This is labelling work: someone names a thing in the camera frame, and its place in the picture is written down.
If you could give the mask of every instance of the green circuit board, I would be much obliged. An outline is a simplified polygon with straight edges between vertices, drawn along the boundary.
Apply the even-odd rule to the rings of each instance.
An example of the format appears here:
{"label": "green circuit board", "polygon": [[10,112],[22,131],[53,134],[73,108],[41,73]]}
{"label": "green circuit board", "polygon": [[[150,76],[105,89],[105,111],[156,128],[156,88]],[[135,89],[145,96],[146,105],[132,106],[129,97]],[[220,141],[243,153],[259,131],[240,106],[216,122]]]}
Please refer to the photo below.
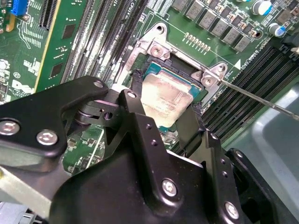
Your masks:
{"label": "green circuit board", "polygon": [[[174,7],[175,0],[59,0],[54,3],[28,0],[26,13],[15,18],[9,32],[6,28],[11,23],[13,0],[8,0],[5,7],[0,4],[0,85],[4,86],[0,86],[0,102],[10,102],[84,75],[104,78],[111,86],[118,70],[115,64],[121,60],[121,57],[116,57],[117,61],[111,67],[114,53],[120,51],[123,56],[128,45],[133,48],[158,22],[167,26],[167,42],[193,60],[208,68],[219,62],[225,63],[228,67],[225,79],[231,82],[273,38],[268,31],[270,24],[278,23],[289,33],[297,30],[298,2],[290,9],[294,1],[272,1],[270,13],[265,16],[252,14],[254,0],[200,1],[203,12],[209,11],[213,16],[213,26],[215,21],[223,20],[237,31],[238,41],[228,43],[227,33],[219,35],[212,27],[204,28],[204,13],[190,19],[192,14],[189,11],[194,0],[184,0],[181,9]],[[147,6],[139,13],[137,9],[142,8],[142,2]],[[50,25],[43,18],[45,9],[52,13],[52,18],[48,15]],[[234,22],[236,18],[240,19],[238,23]],[[133,20],[136,23],[130,39],[118,49],[117,42],[127,38],[122,34],[129,33],[131,27],[126,26]],[[238,45],[241,38],[247,41],[245,47]],[[147,56],[140,54],[132,69],[142,67],[146,60]],[[108,68],[111,73],[106,76]],[[129,86],[129,74],[124,84]],[[220,87],[215,96],[224,89],[224,86]],[[203,112],[215,100],[217,98],[211,97],[203,105]],[[170,138],[164,143],[172,150],[178,145],[177,141]],[[103,158],[105,147],[100,126],[92,126],[88,131],[72,136],[68,142],[64,168],[70,173],[75,174]]]}

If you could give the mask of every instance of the black component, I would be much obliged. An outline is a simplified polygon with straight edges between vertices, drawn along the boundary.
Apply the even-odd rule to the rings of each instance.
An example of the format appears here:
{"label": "black component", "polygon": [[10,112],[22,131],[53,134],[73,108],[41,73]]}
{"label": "black component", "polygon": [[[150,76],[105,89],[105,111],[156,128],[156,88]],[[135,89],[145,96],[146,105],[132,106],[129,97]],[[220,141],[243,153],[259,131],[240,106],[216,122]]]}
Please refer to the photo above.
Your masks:
{"label": "black component", "polygon": [[74,140],[74,139],[69,139],[68,140],[68,146],[70,146],[70,147],[74,147],[75,145],[76,145],[76,140]]}
{"label": "black component", "polygon": [[84,170],[87,168],[87,165],[88,165],[88,160],[86,158],[83,158],[81,162],[81,168]]}
{"label": "black component", "polygon": [[1,0],[0,2],[0,8],[5,8],[7,5],[7,0]]}
{"label": "black component", "polygon": [[242,210],[252,223],[298,223],[242,152],[232,148],[225,155],[233,166]]}
{"label": "black component", "polygon": [[293,35],[286,35],[282,43],[287,45],[290,48],[297,48],[299,47],[299,32],[294,33]]}
{"label": "black component", "polygon": [[[83,77],[2,105],[0,118],[17,122],[20,130],[14,135],[0,135],[0,164],[40,172],[52,170],[66,150],[65,133],[78,107],[107,92],[108,87],[97,78]],[[38,143],[36,135],[42,130],[55,132],[58,142],[52,146]],[[5,156],[7,151],[13,157]]]}
{"label": "black component", "polygon": [[94,139],[88,139],[88,140],[87,140],[87,143],[88,143],[88,144],[93,144],[94,142],[95,142]]}
{"label": "black component", "polygon": [[232,12],[232,9],[230,7],[225,7],[221,13],[221,16],[225,19],[231,12]]}
{"label": "black component", "polygon": [[155,62],[159,65],[161,65],[164,68],[169,69],[175,74],[178,74],[182,78],[190,81],[193,84],[196,84],[200,88],[204,89],[204,86],[197,80],[191,77],[191,74],[194,72],[197,72],[198,70],[194,67],[192,67],[190,64],[187,64],[186,62],[182,61],[181,59],[177,58],[175,55],[170,56],[169,59],[162,61],[161,59],[149,56],[146,62],[144,63],[142,70],[143,72],[146,72],[148,69],[149,65]]}
{"label": "black component", "polygon": [[142,94],[142,79],[143,72],[141,70],[134,70],[132,72],[131,90],[135,92],[140,98]]}
{"label": "black component", "polygon": [[45,0],[43,2],[43,10],[39,20],[39,26],[50,30],[53,20],[57,0]]}
{"label": "black component", "polygon": [[243,33],[248,35],[249,32],[253,29],[253,26],[249,23],[243,30]]}
{"label": "black component", "polygon": [[212,0],[210,5],[209,5],[209,8],[211,10],[215,10],[219,2],[220,2],[219,0]]}
{"label": "black component", "polygon": [[297,0],[293,0],[290,2],[290,4],[288,5],[288,9],[293,10],[296,6],[298,5]]}
{"label": "black component", "polygon": [[[271,39],[233,84],[271,100],[299,75],[299,56]],[[203,115],[206,127],[224,142],[252,121],[264,105],[232,89],[226,89]]]}
{"label": "black component", "polygon": [[63,62],[54,65],[50,74],[50,78],[53,78],[56,75],[58,75],[61,72],[63,65],[64,65]]}
{"label": "black component", "polygon": [[4,85],[4,84],[0,83],[0,91],[3,92],[3,93],[6,93],[7,92],[7,85]]}
{"label": "black component", "polygon": [[232,21],[232,25],[235,27],[238,27],[239,23],[243,20],[243,18],[239,15],[235,17],[235,19]]}
{"label": "black component", "polygon": [[67,24],[64,27],[64,34],[62,35],[62,39],[71,38],[74,34],[76,28],[76,24]]}

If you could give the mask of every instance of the black ram slot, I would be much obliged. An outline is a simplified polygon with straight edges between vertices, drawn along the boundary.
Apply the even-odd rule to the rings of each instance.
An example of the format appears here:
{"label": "black ram slot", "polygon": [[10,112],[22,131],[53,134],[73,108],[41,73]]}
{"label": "black ram slot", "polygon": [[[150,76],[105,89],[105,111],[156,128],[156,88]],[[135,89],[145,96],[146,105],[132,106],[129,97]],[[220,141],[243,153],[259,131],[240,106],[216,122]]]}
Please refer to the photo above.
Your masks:
{"label": "black ram slot", "polygon": [[[270,41],[233,84],[266,100],[272,100],[298,75],[298,62],[290,59],[288,53],[280,51],[277,43]],[[254,119],[263,106],[227,88],[205,112],[203,121],[224,142]]]}
{"label": "black ram slot", "polygon": [[57,0],[45,0],[43,2],[43,10],[39,20],[40,27],[50,30],[56,4],[57,4]]}

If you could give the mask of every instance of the metal screw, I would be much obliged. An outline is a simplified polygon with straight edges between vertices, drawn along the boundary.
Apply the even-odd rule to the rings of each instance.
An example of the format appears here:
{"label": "metal screw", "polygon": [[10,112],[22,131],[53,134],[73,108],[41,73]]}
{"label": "metal screw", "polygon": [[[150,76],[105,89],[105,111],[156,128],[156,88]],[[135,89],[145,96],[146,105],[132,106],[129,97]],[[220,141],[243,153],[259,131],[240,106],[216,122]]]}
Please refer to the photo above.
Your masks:
{"label": "metal screw", "polygon": [[0,122],[0,134],[13,135],[20,130],[20,126],[12,120],[4,120]]}
{"label": "metal screw", "polygon": [[177,194],[177,187],[176,185],[170,180],[163,180],[162,181],[162,188],[165,194],[170,197],[173,197]]}
{"label": "metal screw", "polygon": [[58,137],[54,131],[43,130],[37,134],[36,140],[44,146],[52,146],[58,141]]}
{"label": "metal screw", "polygon": [[239,218],[238,210],[231,202],[225,202],[225,208],[229,216],[231,216],[233,219]]}
{"label": "metal screw", "polygon": [[209,86],[211,85],[212,81],[210,79],[205,79],[205,85]]}
{"label": "metal screw", "polygon": [[136,98],[136,95],[133,92],[128,92],[128,96],[132,98]]}
{"label": "metal screw", "polygon": [[96,87],[102,88],[104,85],[100,82],[94,82],[93,83]]}
{"label": "metal screw", "polygon": [[23,16],[23,19],[26,20],[26,21],[27,21],[29,18],[30,18],[29,15],[24,15],[24,16]]}
{"label": "metal screw", "polygon": [[150,52],[154,57],[161,57],[163,54],[163,49],[161,46],[156,45],[156,46],[152,47]]}
{"label": "metal screw", "polygon": [[236,151],[235,153],[236,153],[237,156],[239,156],[240,158],[243,158],[243,155],[242,155],[242,153],[241,153],[240,151]]}
{"label": "metal screw", "polygon": [[165,57],[165,58],[169,58],[169,57],[170,57],[170,54],[169,54],[169,53],[166,53],[166,54],[164,54],[164,57]]}
{"label": "metal screw", "polygon": [[211,136],[213,139],[218,139],[218,137],[214,133],[211,133]]}

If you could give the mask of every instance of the pcie slot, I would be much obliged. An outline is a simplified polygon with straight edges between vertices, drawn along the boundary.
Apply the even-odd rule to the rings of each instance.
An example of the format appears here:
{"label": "pcie slot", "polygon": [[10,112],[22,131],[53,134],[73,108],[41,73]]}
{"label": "pcie slot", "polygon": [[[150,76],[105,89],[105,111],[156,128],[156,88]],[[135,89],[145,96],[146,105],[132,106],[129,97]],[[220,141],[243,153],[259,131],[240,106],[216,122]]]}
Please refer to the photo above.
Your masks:
{"label": "pcie slot", "polygon": [[99,16],[95,22],[96,27],[93,28],[93,30],[91,32],[91,37],[88,41],[87,48],[84,51],[84,55],[82,56],[80,62],[78,63],[78,69],[76,70],[75,78],[79,78],[79,77],[82,77],[85,75],[86,66],[88,63],[90,53],[92,50],[94,50],[94,45],[95,45],[96,41],[98,41],[98,38],[100,37],[101,32],[102,32],[103,28],[105,27],[105,22],[107,20],[109,9],[111,8],[112,3],[113,3],[113,0],[109,0],[108,2],[106,2],[104,7],[101,8],[101,10],[99,12]]}
{"label": "pcie slot", "polygon": [[[266,92],[269,91],[269,89],[271,89],[271,86],[273,86],[275,83],[277,83],[277,81],[283,77],[283,75],[293,67],[293,65],[291,63],[287,63],[285,64],[280,71],[277,74],[281,74],[281,75],[275,75],[275,76],[271,76],[269,79],[264,78],[264,80],[262,82],[257,81],[257,83],[259,83],[259,85],[257,85],[255,87],[255,89],[252,91],[255,95],[260,96],[262,98],[266,98],[268,97],[268,94],[265,94]],[[244,96],[244,95],[240,95],[240,97],[238,98],[238,104],[235,104],[235,106],[229,110],[228,113],[234,114],[233,117],[230,117],[228,120],[226,120],[226,118],[223,118],[221,120],[226,121],[225,123],[220,122],[218,124],[218,127],[220,127],[217,132],[220,135],[223,135],[223,132],[225,131],[225,127],[229,126],[230,124],[233,123],[233,119],[237,118],[237,117],[241,117],[246,111],[248,111],[248,109],[250,108],[250,104],[253,103],[252,100],[248,100],[248,97]]]}
{"label": "pcie slot", "polygon": [[57,0],[45,0],[43,2],[43,10],[39,20],[39,26],[50,30],[53,15],[55,12]]}
{"label": "pcie slot", "polygon": [[[247,82],[245,83],[245,85],[242,86],[243,89],[246,89],[247,91],[258,95],[259,92],[261,92],[262,90],[265,90],[265,88],[263,87],[262,89],[260,89],[260,84],[263,80],[266,80],[267,77],[269,75],[271,75],[271,73],[276,69],[276,66],[279,63],[282,63],[284,61],[285,57],[283,55],[281,55],[278,59],[276,59],[275,61],[272,61],[269,65],[267,65],[265,68],[259,67],[259,69],[263,69],[263,71],[260,73],[260,75],[258,75],[255,79],[254,82]],[[230,103],[228,106],[223,107],[222,110],[220,110],[218,112],[218,116],[221,116],[222,119],[220,121],[220,124],[217,122],[213,122],[213,125],[210,126],[211,129],[216,128],[217,126],[221,126],[223,121],[227,118],[227,116],[229,116],[232,111],[240,105],[240,102],[245,98],[244,95],[239,95],[239,94],[234,94],[233,97],[230,99]]]}
{"label": "pcie slot", "polygon": [[[233,82],[234,85],[243,88],[243,86],[253,77],[254,74],[257,73],[258,69],[261,68],[269,58],[276,53],[276,49],[268,48],[263,53],[263,57],[261,57],[260,61],[253,60],[251,63],[255,64],[255,66],[250,66],[246,71],[241,72],[238,78]],[[219,109],[222,108],[227,103],[230,103],[231,98],[235,95],[235,91],[232,89],[226,89],[221,98],[219,98],[215,103],[213,103],[214,110],[210,110],[211,112],[208,115],[203,115],[203,121],[207,124],[211,120],[214,120],[216,114],[218,114]]]}
{"label": "pcie slot", "polygon": [[[296,76],[298,76],[299,74],[299,69],[296,69],[295,71],[293,71],[286,79],[281,79],[278,82],[280,83],[278,86],[276,86],[276,88],[268,95],[268,97],[265,97],[266,100],[270,100],[272,99],[274,96],[276,96],[283,88],[285,88]],[[250,112],[248,113],[248,115],[246,116],[245,119],[239,121],[237,124],[235,124],[233,127],[229,127],[228,132],[225,134],[221,134],[221,133],[216,133],[217,135],[219,134],[219,136],[221,135],[221,141],[225,142],[231,135],[233,135],[239,128],[241,125],[243,125],[244,120],[249,120],[250,118],[252,118],[259,110],[261,110],[264,105],[260,104],[260,103],[256,103],[257,106],[250,110]]]}
{"label": "pcie slot", "polygon": [[[113,49],[113,52],[111,54],[111,58],[107,64],[107,67],[105,68],[104,71],[104,76],[103,76],[103,80],[106,82],[107,80],[110,79],[111,75],[112,75],[112,67],[119,61],[119,59],[121,58],[122,54],[124,53],[125,48],[127,47],[129,40],[132,36],[133,31],[135,30],[139,18],[141,17],[143,11],[145,10],[147,4],[148,4],[148,0],[142,0],[139,2],[138,6],[134,8],[134,13],[132,13],[132,18],[130,20],[130,22],[127,25],[127,29],[125,32],[122,32],[121,37],[119,38],[121,41],[118,42],[118,45]],[[98,68],[95,71],[96,73],[99,70],[100,65],[97,65]]]}
{"label": "pcie slot", "polygon": [[102,45],[102,48],[99,49],[97,56],[93,59],[92,64],[90,66],[89,75],[96,76],[98,74],[101,66],[101,61],[103,57],[106,56],[108,50],[111,48],[117,35],[121,35],[121,33],[122,32],[124,33],[124,30],[126,30],[126,26],[128,25],[128,22],[126,22],[126,24],[123,24],[123,21],[132,18],[132,15],[130,15],[129,18],[126,18],[128,16],[127,10],[129,6],[130,6],[130,1],[124,1],[123,6],[119,8],[117,12],[119,16],[114,21],[114,25],[113,25],[114,28],[110,30],[108,37],[106,38],[106,41]]}
{"label": "pcie slot", "polygon": [[76,38],[74,40],[73,48],[71,49],[69,58],[67,60],[67,64],[65,66],[64,74],[61,78],[61,83],[66,82],[66,79],[68,78],[68,76],[71,73],[71,70],[72,70],[72,67],[73,67],[73,62],[74,62],[75,56],[77,54],[77,51],[78,51],[78,48],[79,48],[79,45],[80,45],[80,41],[82,40],[84,31],[85,31],[86,26],[88,24],[88,21],[89,21],[90,14],[91,14],[94,3],[95,3],[95,0],[88,0],[87,1],[87,4],[86,4],[85,10],[84,10],[80,25],[78,27]]}

